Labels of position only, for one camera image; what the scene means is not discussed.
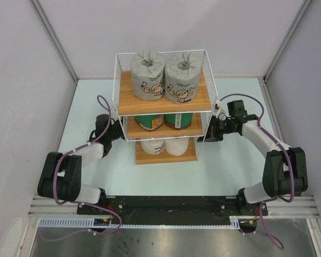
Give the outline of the unwrapped white paper roll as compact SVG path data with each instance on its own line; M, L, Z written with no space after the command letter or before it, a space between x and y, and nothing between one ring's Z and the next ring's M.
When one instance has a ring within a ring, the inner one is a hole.
M188 148L189 138L165 139L165 150L173 156L183 155Z

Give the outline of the white wire wooden shelf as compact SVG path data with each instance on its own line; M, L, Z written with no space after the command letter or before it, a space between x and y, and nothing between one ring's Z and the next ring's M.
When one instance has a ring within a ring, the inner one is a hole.
M198 160L200 147L197 140L199 137L205 136L208 130L218 94L207 51L203 49L193 50L192 54L201 61L202 69L197 94L192 101L186 104L176 104L164 97L155 101L144 101L136 97L133 94L131 77L131 62L134 53L118 53L116 55L113 106L120 118L120 126L126 141L135 144L135 164L164 164ZM174 130L162 125L155 131L147 132L134 119L140 115L190 112L193 114L192 123L183 130ZM173 156L167 152L150 155L142 149L141 143L145 140L169 138L188 138L186 151L180 156Z

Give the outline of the grey roll front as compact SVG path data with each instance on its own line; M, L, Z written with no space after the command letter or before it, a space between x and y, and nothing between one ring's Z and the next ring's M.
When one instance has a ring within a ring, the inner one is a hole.
M202 62L193 52L174 55L164 69L165 97L176 104L192 101L200 82Z

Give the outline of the grey roll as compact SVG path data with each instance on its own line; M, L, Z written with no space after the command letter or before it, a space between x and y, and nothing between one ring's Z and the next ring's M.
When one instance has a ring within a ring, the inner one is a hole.
M200 82L202 62L193 52L174 55L164 69L165 97L176 104L192 101Z
M165 60L156 51L141 51L131 61L133 93L145 101L159 100L164 94Z

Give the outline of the grey roll back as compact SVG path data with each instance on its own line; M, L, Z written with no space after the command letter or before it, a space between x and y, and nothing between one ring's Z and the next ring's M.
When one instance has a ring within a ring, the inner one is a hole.
M164 94L165 60L156 51L141 51L131 61L133 93L145 101L159 100Z

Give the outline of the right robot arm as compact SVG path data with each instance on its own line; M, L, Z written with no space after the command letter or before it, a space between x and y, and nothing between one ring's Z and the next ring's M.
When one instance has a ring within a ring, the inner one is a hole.
M199 141L223 141L224 135L237 133L249 140L265 158L262 180L238 191L237 211L248 215L255 204L275 199L292 202L296 194L305 192L308 174L304 150L291 147L270 133L262 124L262 116L247 113L242 100L229 102L227 108L224 111L220 101L216 102L216 114Z

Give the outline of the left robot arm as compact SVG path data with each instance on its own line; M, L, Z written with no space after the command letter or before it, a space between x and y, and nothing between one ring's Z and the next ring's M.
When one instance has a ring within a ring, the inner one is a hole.
M82 168L108 155L112 142L124 138L121 119L96 117L89 141L67 153L50 152L45 159L37 193L58 202L86 202L96 214L106 211L105 191L82 183Z

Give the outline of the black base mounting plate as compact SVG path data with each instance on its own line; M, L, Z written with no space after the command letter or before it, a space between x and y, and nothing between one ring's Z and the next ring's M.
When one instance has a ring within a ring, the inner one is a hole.
M268 215L268 209L260 203L247 203L241 196L105 196L90 206L78 204L77 214L95 217L95 226L199 228L234 224L250 232L261 216Z

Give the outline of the aluminium frame rail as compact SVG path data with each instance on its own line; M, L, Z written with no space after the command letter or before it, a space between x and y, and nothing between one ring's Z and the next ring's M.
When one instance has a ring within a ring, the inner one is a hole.
M78 206L73 203L58 205L54 199L35 196L28 211L34 217L72 217L77 216Z

